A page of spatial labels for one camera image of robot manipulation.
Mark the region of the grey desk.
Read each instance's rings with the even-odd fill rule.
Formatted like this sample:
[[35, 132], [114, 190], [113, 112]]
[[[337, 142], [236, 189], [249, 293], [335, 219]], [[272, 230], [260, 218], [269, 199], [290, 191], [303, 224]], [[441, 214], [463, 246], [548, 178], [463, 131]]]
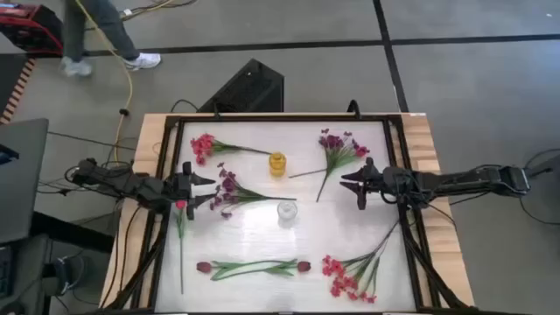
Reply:
[[0, 244], [29, 234], [48, 125], [45, 118], [0, 125], [0, 144], [19, 153], [0, 165]]

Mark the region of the black metal table frame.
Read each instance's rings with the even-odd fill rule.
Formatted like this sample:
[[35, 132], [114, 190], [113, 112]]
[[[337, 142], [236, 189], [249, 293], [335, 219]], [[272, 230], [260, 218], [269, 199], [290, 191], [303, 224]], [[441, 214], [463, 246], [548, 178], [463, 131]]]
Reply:
[[[286, 172], [270, 175], [269, 156], [229, 153], [219, 156], [227, 169], [246, 187], [268, 196], [295, 199], [297, 216], [278, 218], [277, 205], [285, 200], [265, 200], [238, 207], [225, 220], [208, 206], [200, 206], [188, 222], [183, 240], [184, 293], [180, 292], [179, 237], [174, 221], [154, 216], [137, 203], [124, 203], [121, 231], [115, 241], [105, 282], [110, 298], [132, 277], [137, 265], [158, 236], [164, 249], [148, 268], [143, 282], [129, 299], [129, 308], [146, 312], [411, 312], [435, 299], [414, 256], [405, 248], [403, 232], [395, 228], [381, 258], [374, 304], [353, 302], [330, 293], [331, 279], [322, 273], [326, 255], [353, 257], [368, 252], [397, 222], [399, 211], [372, 194], [360, 210], [355, 195], [332, 175], [316, 201], [324, 163], [318, 143], [322, 129], [352, 132], [367, 146], [378, 168], [401, 165], [412, 151], [411, 118], [406, 115], [348, 113], [291, 115], [262, 113], [148, 114], [143, 119], [134, 156], [134, 169], [160, 177], [193, 160], [192, 138], [209, 133], [220, 140], [253, 149], [281, 152]], [[311, 270], [295, 276], [265, 273], [212, 281], [212, 274], [196, 270], [199, 262], [249, 263], [261, 260], [298, 259]]]

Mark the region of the dark red tulip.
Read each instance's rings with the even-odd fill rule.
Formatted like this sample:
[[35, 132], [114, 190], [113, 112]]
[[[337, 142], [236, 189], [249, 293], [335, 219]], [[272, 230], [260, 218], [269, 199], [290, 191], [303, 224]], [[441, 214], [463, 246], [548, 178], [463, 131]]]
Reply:
[[293, 277], [291, 270], [298, 265], [298, 260], [261, 260], [253, 262], [198, 262], [196, 270], [204, 274], [212, 274], [213, 281], [254, 273]]
[[280, 277], [294, 277], [296, 273], [310, 271], [312, 265], [307, 261], [292, 259], [283, 260], [261, 260], [253, 262], [210, 262], [210, 270], [213, 271], [212, 281], [221, 281], [232, 277], [249, 274], [265, 273]]

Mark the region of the purple flower bunch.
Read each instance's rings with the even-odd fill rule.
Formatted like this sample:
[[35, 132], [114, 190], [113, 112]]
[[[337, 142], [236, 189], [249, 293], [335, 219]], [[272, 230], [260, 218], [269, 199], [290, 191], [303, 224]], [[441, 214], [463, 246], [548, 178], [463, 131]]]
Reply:
[[[336, 136], [334, 134], [331, 134], [329, 129], [321, 130], [321, 136], [319, 137], [318, 143], [322, 146], [324, 152], [325, 152], [325, 148], [339, 148], [346, 145], [358, 144], [358, 142], [353, 138], [353, 134], [351, 132], [345, 131], [342, 136]], [[318, 191], [318, 196], [316, 198], [316, 201], [320, 200], [320, 196], [324, 190], [326, 181], [328, 180], [329, 177], [327, 177], [327, 175], [325, 174], [321, 187]]]
[[233, 211], [242, 205], [265, 200], [295, 201], [293, 198], [268, 196], [245, 188], [238, 182], [236, 174], [225, 168], [223, 162], [217, 164], [217, 167], [220, 169], [218, 176], [221, 183], [216, 186], [216, 194], [209, 207], [212, 211], [219, 210], [220, 216], [225, 220], [230, 219]]

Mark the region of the black mesh computer case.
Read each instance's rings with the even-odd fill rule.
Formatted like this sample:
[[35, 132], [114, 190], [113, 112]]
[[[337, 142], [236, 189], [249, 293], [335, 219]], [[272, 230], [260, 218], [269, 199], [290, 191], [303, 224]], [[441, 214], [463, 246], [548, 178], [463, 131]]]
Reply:
[[198, 113], [284, 111], [284, 76], [251, 59], [198, 110]]

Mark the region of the yellow glass vase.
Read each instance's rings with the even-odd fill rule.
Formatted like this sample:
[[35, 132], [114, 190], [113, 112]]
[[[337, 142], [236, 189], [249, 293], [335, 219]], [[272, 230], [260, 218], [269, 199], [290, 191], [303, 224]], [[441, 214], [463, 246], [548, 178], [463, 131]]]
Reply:
[[281, 152], [269, 155], [269, 172], [274, 178], [281, 178], [286, 172], [286, 156]]

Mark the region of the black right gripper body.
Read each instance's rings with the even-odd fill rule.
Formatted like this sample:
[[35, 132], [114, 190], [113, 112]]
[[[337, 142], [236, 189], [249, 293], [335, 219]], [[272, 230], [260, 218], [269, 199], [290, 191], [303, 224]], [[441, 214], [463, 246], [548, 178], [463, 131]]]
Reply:
[[357, 181], [367, 188], [367, 193], [357, 195], [357, 206], [364, 210], [369, 193], [379, 193], [381, 198], [388, 204], [404, 202], [408, 198], [409, 180], [404, 169], [398, 167], [386, 167], [382, 172], [375, 167], [371, 157], [366, 159], [364, 168], [365, 181]]

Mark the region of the large red flower bunch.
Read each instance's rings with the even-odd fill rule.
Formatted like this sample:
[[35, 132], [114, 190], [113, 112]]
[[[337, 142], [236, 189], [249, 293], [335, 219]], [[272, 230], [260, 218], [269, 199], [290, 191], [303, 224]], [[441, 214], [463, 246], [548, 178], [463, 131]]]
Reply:
[[374, 249], [364, 255], [343, 261], [330, 255], [323, 258], [322, 273], [332, 278], [330, 293], [333, 297], [346, 296], [350, 301], [368, 304], [376, 302], [377, 276], [382, 255], [396, 227], [397, 223], [394, 223]]

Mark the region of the red and black toolbox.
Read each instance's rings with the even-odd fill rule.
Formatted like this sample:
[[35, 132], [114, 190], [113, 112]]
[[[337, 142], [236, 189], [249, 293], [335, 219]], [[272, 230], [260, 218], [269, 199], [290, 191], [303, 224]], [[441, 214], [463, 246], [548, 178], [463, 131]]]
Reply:
[[0, 3], [0, 33], [26, 53], [61, 56], [62, 26], [42, 4]]

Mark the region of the black desk device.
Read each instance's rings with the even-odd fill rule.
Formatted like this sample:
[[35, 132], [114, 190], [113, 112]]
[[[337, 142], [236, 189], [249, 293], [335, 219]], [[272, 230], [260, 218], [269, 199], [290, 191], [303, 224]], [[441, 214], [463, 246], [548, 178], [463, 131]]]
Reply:
[[19, 159], [19, 153], [0, 144], [0, 165], [8, 164]]

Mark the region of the dark mat with striped edge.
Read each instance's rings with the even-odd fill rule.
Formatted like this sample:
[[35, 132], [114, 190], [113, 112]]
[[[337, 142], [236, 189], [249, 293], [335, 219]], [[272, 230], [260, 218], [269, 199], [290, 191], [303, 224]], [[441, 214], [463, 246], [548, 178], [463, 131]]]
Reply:
[[27, 55], [0, 54], [0, 125], [11, 122], [35, 66]]

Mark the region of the small red flower bunch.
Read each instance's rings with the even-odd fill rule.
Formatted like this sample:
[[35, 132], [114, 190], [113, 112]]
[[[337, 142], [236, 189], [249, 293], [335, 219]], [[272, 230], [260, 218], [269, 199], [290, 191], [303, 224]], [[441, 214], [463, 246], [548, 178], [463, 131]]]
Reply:
[[190, 145], [192, 147], [192, 153], [195, 155], [195, 162], [200, 166], [205, 165], [210, 157], [218, 153], [248, 151], [270, 155], [270, 152], [265, 150], [258, 150], [246, 146], [224, 143], [218, 140], [215, 136], [207, 133], [202, 134], [198, 138], [192, 138], [190, 141]]

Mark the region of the person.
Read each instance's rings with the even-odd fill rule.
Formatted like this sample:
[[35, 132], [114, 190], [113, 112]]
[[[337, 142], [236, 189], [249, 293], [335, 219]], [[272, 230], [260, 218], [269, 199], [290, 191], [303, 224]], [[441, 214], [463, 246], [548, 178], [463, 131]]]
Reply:
[[[161, 63], [158, 53], [139, 52], [126, 32], [116, 7], [109, 0], [79, 0], [104, 33], [128, 69], [150, 69]], [[92, 67], [83, 60], [87, 16], [76, 0], [63, 0], [63, 57], [61, 68], [66, 76], [87, 77]]]

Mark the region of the grey floor stand base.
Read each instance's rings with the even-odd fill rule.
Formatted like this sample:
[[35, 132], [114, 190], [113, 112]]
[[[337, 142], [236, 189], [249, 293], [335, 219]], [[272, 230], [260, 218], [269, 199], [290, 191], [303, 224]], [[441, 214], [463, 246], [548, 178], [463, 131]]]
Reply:
[[525, 173], [529, 179], [534, 179], [545, 173], [554, 173], [560, 177], [560, 154], [546, 159], [535, 166], [526, 166]]

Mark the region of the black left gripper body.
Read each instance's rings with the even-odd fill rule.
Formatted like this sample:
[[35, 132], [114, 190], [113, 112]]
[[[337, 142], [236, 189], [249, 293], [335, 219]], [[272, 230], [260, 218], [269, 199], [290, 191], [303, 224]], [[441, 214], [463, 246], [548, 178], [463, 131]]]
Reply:
[[179, 200], [185, 200], [187, 202], [186, 218], [189, 221], [194, 220], [193, 185], [191, 184], [192, 173], [192, 164], [190, 162], [184, 162], [182, 164], [182, 171], [171, 177], [171, 199], [174, 204]]

